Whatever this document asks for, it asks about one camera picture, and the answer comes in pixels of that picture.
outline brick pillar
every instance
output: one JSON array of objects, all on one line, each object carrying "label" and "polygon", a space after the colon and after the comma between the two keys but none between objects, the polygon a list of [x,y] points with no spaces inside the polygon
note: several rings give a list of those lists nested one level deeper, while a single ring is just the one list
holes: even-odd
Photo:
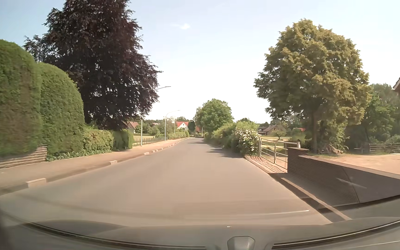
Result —
[{"label": "brick pillar", "polygon": [[288,148],[288,173],[294,174],[299,172],[299,168],[301,166],[300,160],[298,159],[299,155],[306,155],[308,153],[308,149],[301,148]]}]

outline cloud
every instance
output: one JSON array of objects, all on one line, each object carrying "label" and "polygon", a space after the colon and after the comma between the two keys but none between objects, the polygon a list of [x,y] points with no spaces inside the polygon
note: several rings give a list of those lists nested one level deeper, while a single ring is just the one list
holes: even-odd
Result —
[{"label": "cloud", "polygon": [[180,29],[189,29],[191,26],[189,24],[184,25],[172,25],[174,27],[179,27]]}]

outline windshield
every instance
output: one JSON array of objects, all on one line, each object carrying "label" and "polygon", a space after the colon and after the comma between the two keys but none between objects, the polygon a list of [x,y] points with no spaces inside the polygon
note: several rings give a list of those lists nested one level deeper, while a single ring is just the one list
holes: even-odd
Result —
[{"label": "windshield", "polygon": [[145,249],[400,221],[400,3],[0,0],[0,221]]}]

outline brown house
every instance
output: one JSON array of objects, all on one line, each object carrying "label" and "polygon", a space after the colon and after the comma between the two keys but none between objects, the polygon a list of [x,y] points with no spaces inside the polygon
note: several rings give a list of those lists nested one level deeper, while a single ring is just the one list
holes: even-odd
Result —
[{"label": "brown house", "polygon": [[270,125],[268,127],[259,127],[257,133],[260,135],[269,135],[276,130],[286,131],[282,125]]}]

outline road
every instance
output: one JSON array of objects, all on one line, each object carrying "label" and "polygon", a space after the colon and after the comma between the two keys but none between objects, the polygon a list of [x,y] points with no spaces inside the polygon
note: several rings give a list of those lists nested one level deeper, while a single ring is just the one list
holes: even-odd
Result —
[{"label": "road", "polygon": [[0,196],[30,222],[125,226],[327,224],[324,216],[244,158],[190,138],[125,162]]}]

